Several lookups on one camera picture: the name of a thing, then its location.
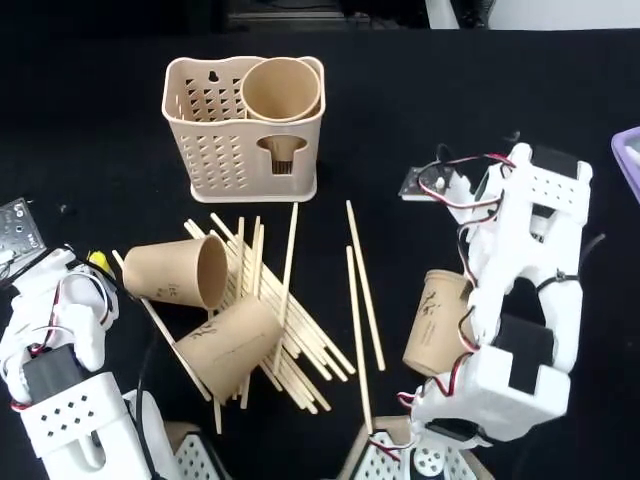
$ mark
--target pile of chopsticks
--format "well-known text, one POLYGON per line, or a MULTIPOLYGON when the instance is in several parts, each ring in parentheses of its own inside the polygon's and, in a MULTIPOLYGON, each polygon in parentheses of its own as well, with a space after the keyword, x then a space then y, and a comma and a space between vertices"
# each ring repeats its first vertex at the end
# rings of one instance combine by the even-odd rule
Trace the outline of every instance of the pile of chopsticks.
MULTIPOLYGON (((306 357, 325 380, 332 380, 335 375, 346 382, 347 374, 354 374, 355 368, 318 323, 289 293, 297 216, 298 205, 294 204, 289 228, 285 271, 281 282, 262 263, 265 226, 260 223, 259 217, 255 222, 252 246, 249 246, 244 242, 245 221, 243 217, 238 220, 238 232, 234 234, 220 217, 215 213, 211 214, 211 219, 220 232, 219 236, 226 239, 225 250, 229 265, 227 288, 220 310, 228 308, 243 295, 249 293, 256 295, 265 306, 273 310, 284 327, 284 334, 281 345, 278 345, 274 353, 261 362, 260 369, 276 390, 286 391, 299 408, 317 414, 316 402, 325 411, 331 410, 331 406, 302 371, 296 360, 300 356, 306 357)), ((187 220, 184 227, 193 238, 202 238, 206 235, 193 220, 187 220)), ((217 235, 214 230, 211 230, 209 234, 217 235)), ((241 398, 241 408, 247 408, 249 379, 239 389, 237 395, 234 395, 234 397, 236 396, 241 398)), ((218 426, 221 424, 221 420, 219 418, 219 404, 215 399, 214 407, 214 412, 218 412, 216 414, 216 425, 218 426)))
MULTIPOLYGON (((347 202, 347 217, 351 230, 353 247, 347 247, 348 273, 350 296, 352 303, 352 313, 354 321, 354 333, 356 340, 356 353, 358 360, 358 376, 360 380, 360 390, 363 404, 363 413, 367 430, 371 431, 371 409, 369 406, 368 385, 364 365, 364 352, 362 342, 362 331, 360 327, 360 312, 358 308, 356 266, 362 284, 364 303, 369 320, 371 337, 378 369, 385 369, 382 347, 371 300, 371 292, 367 280, 367 274, 360 246, 360 239, 355 223, 355 216, 351 202, 347 202)), ((325 411, 331 410, 331 405, 323 397, 309 377, 302 371, 296 363, 301 356, 309 360, 311 365, 325 380, 332 380, 334 375, 341 381, 346 382, 348 375, 356 373, 356 369, 347 360, 340 349, 333 343, 331 338, 320 328, 318 323, 300 305, 296 298, 289 293, 289 283, 293 264, 293 250, 295 243, 295 233, 298 219, 298 204, 293 204, 291 222, 289 226, 289 236, 287 241, 287 253, 285 257, 285 268, 283 280, 280 281, 276 275, 262 262, 262 251, 264 244, 265 226, 260 222, 260 217, 255 219, 252 245, 245 243, 245 219, 238 219, 238 230, 234 234, 227 225, 216 215, 211 214, 211 219, 217 227, 219 233, 210 230, 209 235, 217 235, 223 240, 225 252, 227 254, 228 277, 227 286, 223 301, 219 310, 222 311, 240 300, 243 295, 253 294, 262 303, 271 308, 283 327, 283 335, 279 344, 272 354, 260 362, 260 369, 264 372, 274 388, 285 391, 302 410, 308 410, 312 414, 318 413, 317 404, 325 411)), ((193 220, 184 222, 185 230, 193 238, 203 238, 207 234, 193 220)), ((123 260, 117 251, 113 251, 113 256, 122 268, 123 260)), ((213 398, 207 388, 202 384, 189 364, 182 358, 175 348, 175 340, 164 322, 159 317, 151 303, 147 299, 141 299, 144 307, 149 312, 151 318, 162 333, 163 337, 177 356, 180 364, 193 381, 194 385, 201 393, 205 401, 213 401, 216 431, 222 433, 222 413, 218 399, 213 398)), ((250 378, 239 387, 233 399, 240 397, 240 407, 246 409, 249 399, 250 378)))

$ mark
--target cup rim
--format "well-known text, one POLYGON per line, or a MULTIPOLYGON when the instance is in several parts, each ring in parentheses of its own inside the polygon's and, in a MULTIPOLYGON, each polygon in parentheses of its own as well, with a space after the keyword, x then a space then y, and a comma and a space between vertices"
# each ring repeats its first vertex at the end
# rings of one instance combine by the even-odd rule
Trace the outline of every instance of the cup rim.
POLYGON ((318 76, 318 72, 316 72, 315 69, 311 65, 309 65, 307 62, 295 57, 272 57, 272 58, 267 58, 262 62, 258 62, 253 67, 251 67, 247 71, 247 73, 245 73, 244 77, 242 77, 242 82, 240 83, 240 99, 242 100, 242 103, 244 104, 244 107, 245 107, 245 118, 249 118, 249 113, 250 113, 252 118, 255 120, 263 120, 271 123, 288 123, 288 122, 294 122, 296 120, 301 120, 307 117, 320 101, 321 94, 322 94, 322 85, 321 85, 320 77, 318 76), (257 69, 261 65, 264 65, 265 63, 268 63, 268 62, 279 61, 279 60, 287 60, 287 61, 295 62, 297 64, 303 65, 306 69, 311 71, 311 73, 313 74, 313 77, 316 80, 316 93, 314 95, 313 101, 309 104, 309 106, 304 111, 302 111, 297 115, 293 115, 291 117, 286 117, 286 118, 266 117, 256 112, 253 108, 251 108, 249 103, 247 103, 244 95, 245 80, 249 77, 249 75, 255 69, 257 69))

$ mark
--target circuit board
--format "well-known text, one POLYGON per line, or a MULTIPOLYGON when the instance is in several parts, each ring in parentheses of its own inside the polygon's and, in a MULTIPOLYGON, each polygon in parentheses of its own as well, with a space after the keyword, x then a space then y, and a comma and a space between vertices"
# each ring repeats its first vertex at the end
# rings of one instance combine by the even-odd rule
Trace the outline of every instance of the circuit board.
POLYGON ((20 268, 45 245, 23 198, 0 207, 0 279, 20 268))

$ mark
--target purple container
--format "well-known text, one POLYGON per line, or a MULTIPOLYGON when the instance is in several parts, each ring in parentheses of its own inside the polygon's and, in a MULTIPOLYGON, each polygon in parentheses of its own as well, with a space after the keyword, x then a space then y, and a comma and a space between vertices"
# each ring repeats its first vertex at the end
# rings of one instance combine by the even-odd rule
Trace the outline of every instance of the purple container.
POLYGON ((640 203, 640 127, 614 135, 611 149, 636 200, 640 203))

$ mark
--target yellow component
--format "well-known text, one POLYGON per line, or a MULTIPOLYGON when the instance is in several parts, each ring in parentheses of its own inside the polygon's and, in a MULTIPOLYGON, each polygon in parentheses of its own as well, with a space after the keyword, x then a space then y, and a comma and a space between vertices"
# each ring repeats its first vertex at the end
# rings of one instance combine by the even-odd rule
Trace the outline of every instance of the yellow component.
POLYGON ((97 265, 98 267, 102 268, 109 275, 113 276, 113 271, 109 266, 109 262, 107 261, 107 256, 101 251, 91 252, 87 260, 89 260, 90 263, 93 263, 94 265, 97 265))

